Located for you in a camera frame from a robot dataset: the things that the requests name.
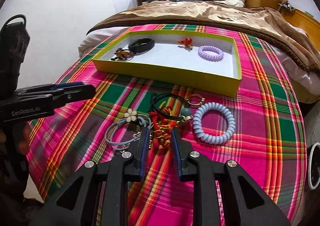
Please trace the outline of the red gold tassel ornament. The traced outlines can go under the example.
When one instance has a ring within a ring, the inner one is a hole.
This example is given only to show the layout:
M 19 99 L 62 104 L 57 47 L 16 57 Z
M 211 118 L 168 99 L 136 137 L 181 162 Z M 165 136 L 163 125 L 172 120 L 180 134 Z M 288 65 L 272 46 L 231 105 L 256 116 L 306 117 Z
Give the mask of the red gold tassel ornament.
M 178 116 L 173 115 L 172 105 L 161 105 L 156 110 L 149 112 L 149 117 L 153 125 L 153 142 L 156 145 L 162 146 L 164 149 L 171 147 L 171 131 L 173 128 L 185 125 L 193 116 L 188 108 L 186 114 Z

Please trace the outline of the small red knot ornament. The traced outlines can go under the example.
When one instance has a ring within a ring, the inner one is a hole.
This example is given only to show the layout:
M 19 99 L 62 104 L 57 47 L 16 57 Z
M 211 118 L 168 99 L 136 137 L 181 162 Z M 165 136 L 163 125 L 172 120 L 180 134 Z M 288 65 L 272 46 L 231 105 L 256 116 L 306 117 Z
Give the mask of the small red knot ornament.
M 178 43 L 184 46 L 186 49 L 193 49 L 193 40 L 189 37 L 179 40 Z

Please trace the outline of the white bed sheet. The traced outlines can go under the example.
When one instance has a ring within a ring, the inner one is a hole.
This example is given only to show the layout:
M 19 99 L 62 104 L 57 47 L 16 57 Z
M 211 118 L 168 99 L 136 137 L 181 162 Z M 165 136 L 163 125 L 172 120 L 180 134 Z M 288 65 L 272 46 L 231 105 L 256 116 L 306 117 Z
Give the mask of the white bed sheet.
M 126 27 L 110 27 L 90 32 L 85 36 L 83 41 L 80 43 L 80 46 L 78 47 L 79 57 L 83 57 L 83 55 L 85 55 L 87 52 L 101 44 L 109 37 L 115 35 L 117 32 L 123 30 L 124 28 Z

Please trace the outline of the pink plaid cloth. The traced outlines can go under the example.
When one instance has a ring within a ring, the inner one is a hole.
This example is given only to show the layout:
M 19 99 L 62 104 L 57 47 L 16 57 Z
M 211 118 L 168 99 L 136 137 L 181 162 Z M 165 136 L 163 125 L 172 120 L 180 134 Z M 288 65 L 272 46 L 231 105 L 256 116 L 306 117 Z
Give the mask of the pink plaid cloth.
M 303 116 L 266 41 L 188 25 L 125 28 L 58 86 L 95 92 L 31 122 L 33 225 L 290 225 Z

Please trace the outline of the yellow-green shallow box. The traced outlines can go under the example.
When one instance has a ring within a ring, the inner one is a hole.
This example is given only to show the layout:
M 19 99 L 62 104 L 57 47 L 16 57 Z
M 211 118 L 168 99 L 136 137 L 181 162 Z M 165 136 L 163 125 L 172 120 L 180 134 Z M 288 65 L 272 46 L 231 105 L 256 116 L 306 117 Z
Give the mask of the yellow-green shallow box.
M 193 40 L 192 50 L 178 43 L 186 37 Z M 154 40 L 154 47 L 127 61 L 114 59 L 116 49 L 128 49 L 130 43 L 143 38 Z M 206 45 L 221 49 L 223 60 L 201 58 L 198 49 Z M 111 38 L 93 57 L 93 63 L 99 72 L 159 80 L 228 97 L 236 96 L 242 80 L 235 39 L 195 31 L 127 30 Z

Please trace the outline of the black white trash bin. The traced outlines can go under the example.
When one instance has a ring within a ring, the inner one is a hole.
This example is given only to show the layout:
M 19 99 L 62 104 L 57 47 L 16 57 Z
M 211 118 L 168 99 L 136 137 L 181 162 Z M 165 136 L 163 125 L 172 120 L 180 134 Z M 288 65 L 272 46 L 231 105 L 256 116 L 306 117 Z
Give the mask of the black white trash bin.
M 307 180 L 310 190 L 319 187 L 319 143 L 315 143 L 307 148 L 308 167 Z

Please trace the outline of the white pillow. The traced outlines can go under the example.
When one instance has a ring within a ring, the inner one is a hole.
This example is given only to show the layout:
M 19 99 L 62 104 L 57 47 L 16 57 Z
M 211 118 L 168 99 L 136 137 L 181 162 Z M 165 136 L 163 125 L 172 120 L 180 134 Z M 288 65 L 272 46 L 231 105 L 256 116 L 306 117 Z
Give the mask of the white pillow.
M 220 4 L 233 6 L 233 7 L 244 7 L 245 4 L 241 0 L 222 0 L 222 1 L 215 1 Z

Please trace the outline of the brown fleece blanket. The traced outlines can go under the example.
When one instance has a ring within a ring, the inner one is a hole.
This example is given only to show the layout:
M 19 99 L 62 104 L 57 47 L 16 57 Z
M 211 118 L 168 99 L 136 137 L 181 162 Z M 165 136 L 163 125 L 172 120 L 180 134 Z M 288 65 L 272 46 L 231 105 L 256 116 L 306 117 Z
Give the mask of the brown fleece blanket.
M 285 52 L 299 67 L 319 74 L 319 50 L 269 7 L 241 8 L 211 1 L 156 1 L 114 14 L 90 31 L 148 24 L 182 24 L 223 28 L 262 39 Z

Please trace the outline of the wooden headboard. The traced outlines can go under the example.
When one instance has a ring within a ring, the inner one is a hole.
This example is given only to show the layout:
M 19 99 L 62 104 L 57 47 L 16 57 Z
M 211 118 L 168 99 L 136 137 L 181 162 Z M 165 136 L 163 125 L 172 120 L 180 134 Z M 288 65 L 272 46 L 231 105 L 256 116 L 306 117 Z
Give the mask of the wooden headboard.
M 280 13 L 288 23 L 303 29 L 310 40 L 319 47 L 319 22 L 316 19 L 299 9 L 288 10 L 282 7 Z

